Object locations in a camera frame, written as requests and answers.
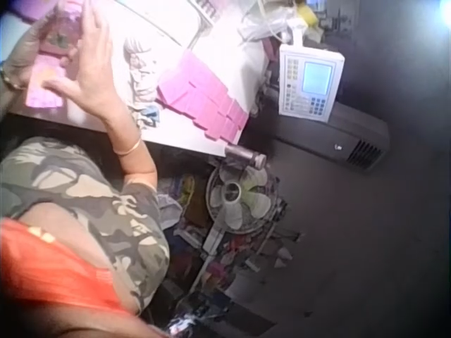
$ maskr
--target pink fabric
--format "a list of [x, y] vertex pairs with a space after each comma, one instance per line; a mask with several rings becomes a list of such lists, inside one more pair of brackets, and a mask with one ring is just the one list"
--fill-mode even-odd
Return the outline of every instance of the pink fabric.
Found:
[[185, 52], [179, 68], [188, 75], [191, 85], [208, 92], [213, 73], [191, 51]]
[[162, 101], [172, 106], [174, 102], [186, 95], [192, 86], [188, 76], [181, 70], [170, 71], [163, 75], [159, 83], [159, 96]]
[[221, 137], [221, 133], [226, 123], [226, 117], [222, 116], [219, 112], [216, 113], [215, 118], [212, 120], [209, 129], [205, 132], [205, 136], [215, 141]]
[[237, 123], [237, 121], [241, 117], [241, 107], [238, 102], [234, 101], [232, 103], [232, 107], [230, 108], [228, 112], [228, 118], [230, 118], [233, 122]]
[[206, 95], [219, 106], [222, 101], [228, 96], [227, 87], [214, 74], [211, 76], [210, 85]]
[[191, 51], [185, 52], [177, 70], [161, 78], [159, 97], [191, 118], [213, 140], [233, 143], [249, 117], [228, 96], [227, 87]]
[[222, 116], [227, 116], [230, 108], [232, 108], [233, 99], [230, 96], [224, 97], [221, 104], [219, 104], [219, 113]]
[[[198, 120], [201, 116], [210, 115], [210, 113], [213, 116], [215, 113], [214, 110], [217, 109], [214, 109], [216, 107], [213, 107], [211, 104], [212, 101], [206, 97], [204, 93], [194, 88], [190, 94], [190, 103], [188, 104], [185, 113], [193, 120]], [[207, 120], [207, 117], [208, 116], [204, 116], [200, 122], [202, 129], [208, 129], [210, 126], [210, 122]]]
[[238, 119], [237, 125], [240, 130], [243, 130], [246, 127], [247, 121], [249, 120], [249, 114], [244, 110], [241, 110], [241, 116]]
[[215, 123], [218, 107], [212, 100], [206, 98], [202, 100], [202, 106], [199, 106], [199, 115], [194, 120], [194, 124], [203, 129], [208, 130]]
[[234, 143], [237, 133], [238, 126], [230, 118], [226, 118], [225, 125], [221, 132], [221, 139], [229, 143]]

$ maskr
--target pink cloth piece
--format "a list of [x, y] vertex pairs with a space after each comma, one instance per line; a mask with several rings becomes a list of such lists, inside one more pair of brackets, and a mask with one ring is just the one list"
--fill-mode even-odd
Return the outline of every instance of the pink cloth piece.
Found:
[[193, 86], [204, 92], [209, 91], [213, 73], [208, 66], [200, 61], [191, 51], [186, 51], [183, 54], [180, 62], [180, 69], [187, 73], [188, 80]]
[[232, 105], [233, 105], [233, 99], [230, 96], [227, 95], [226, 97], [224, 97], [222, 102], [218, 105], [219, 113], [222, 116], [227, 116], [228, 112], [232, 108]]
[[243, 130], [246, 127], [247, 121], [249, 120], [249, 114], [246, 113], [244, 110], [241, 110], [241, 116], [240, 119], [238, 120], [238, 128], [240, 130]]
[[213, 73], [211, 74], [210, 85], [206, 95], [219, 106], [222, 101], [228, 96], [228, 89], [222, 81]]
[[235, 124], [240, 120], [241, 117], [241, 107], [235, 100], [232, 103], [232, 107], [228, 111], [228, 118], [230, 118]]
[[205, 96], [204, 98], [201, 104], [197, 105], [199, 115], [194, 119], [194, 124], [203, 130], [208, 130], [215, 123], [218, 106], [208, 97]]
[[59, 59], [53, 56], [38, 55], [33, 65], [25, 105], [31, 108], [62, 107], [63, 99], [42, 87], [43, 81], [57, 76], [66, 76], [66, 70], [60, 66]]
[[221, 133], [226, 123], [226, 117], [222, 116], [220, 113], [216, 113], [216, 116], [211, 121], [209, 129], [206, 130], [205, 136], [215, 141], [221, 137]]
[[[185, 114], [193, 119], [196, 120], [200, 118], [203, 113], [204, 109], [207, 106], [210, 106], [212, 104], [212, 101], [200, 90], [197, 88], [193, 88], [193, 90], [190, 92], [190, 103], [187, 106], [187, 109], [185, 111]], [[201, 121], [201, 124], [205, 127], [205, 129], [208, 127], [208, 125], [204, 124], [204, 121], [206, 120], [206, 117]]]
[[226, 118], [225, 125], [221, 132], [221, 139], [229, 142], [235, 143], [235, 138], [238, 133], [238, 126], [230, 119]]
[[168, 106], [172, 106], [174, 102], [186, 95], [191, 88], [192, 86], [186, 73], [182, 70], [174, 70], [163, 75], [158, 91], [161, 100]]
[[173, 102], [170, 107], [177, 111], [178, 113], [186, 114], [186, 111], [188, 110], [188, 106], [191, 103], [191, 97], [192, 97], [192, 90], [195, 90], [194, 88], [191, 88], [188, 92], [186, 92], [182, 97], [177, 99], [177, 101]]
[[47, 14], [58, 0], [15, 0], [11, 9], [29, 20], [39, 20]]

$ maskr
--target woman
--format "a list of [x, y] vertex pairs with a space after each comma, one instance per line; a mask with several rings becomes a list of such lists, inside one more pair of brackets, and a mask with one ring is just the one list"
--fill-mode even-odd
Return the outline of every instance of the woman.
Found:
[[[30, 81], [53, 23], [36, 22], [2, 64], [2, 115]], [[24, 302], [46, 336], [154, 337], [135, 314], [152, 299], [168, 267], [159, 227], [157, 171], [127, 106], [113, 85], [105, 20], [86, 0], [75, 81], [48, 89], [100, 119], [125, 179], [114, 190], [87, 154], [55, 139], [26, 141], [1, 163], [1, 264], [6, 291]]]

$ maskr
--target bracelet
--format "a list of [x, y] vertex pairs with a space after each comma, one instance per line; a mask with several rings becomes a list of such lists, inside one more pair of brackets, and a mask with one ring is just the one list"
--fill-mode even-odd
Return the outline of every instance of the bracelet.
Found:
[[141, 137], [138, 139], [138, 142], [136, 142], [136, 144], [134, 146], [132, 146], [132, 148], [130, 148], [130, 150], [127, 151], [117, 151], [113, 148], [113, 151], [116, 155], [118, 156], [127, 156], [130, 155], [132, 152], [134, 152], [141, 144]]
[[11, 81], [11, 79], [9, 78], [9, 76], [5, 73], [5, 70], [3, 69], [3, 64], [5, 63], [5, 61], [2, 61], [1, 63], [0, 63], [0, 76], [1, 76], [1, 79], [6, 83], [6, 85], [8, 86], [8, 87], [10, 87], [10, 88], [12, 88], [12, 89], [14, 89], [14, 90], [18, 90], [18, 91], [23, 91], [23, 90], [25, 90], [26, 88], [25, 87], [22, 87], [22, 86], [20, 86], [20, 85], [18, 85], [18, 84], [16, 84], [16, 83], [13, 83], [12, 81]]

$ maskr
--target blue light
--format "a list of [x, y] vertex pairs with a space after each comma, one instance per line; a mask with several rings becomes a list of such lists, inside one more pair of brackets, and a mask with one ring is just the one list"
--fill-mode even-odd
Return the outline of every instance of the blue light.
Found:
[[451, 28], [451, 0], [442, 0], [440, 9], [445, 24]]

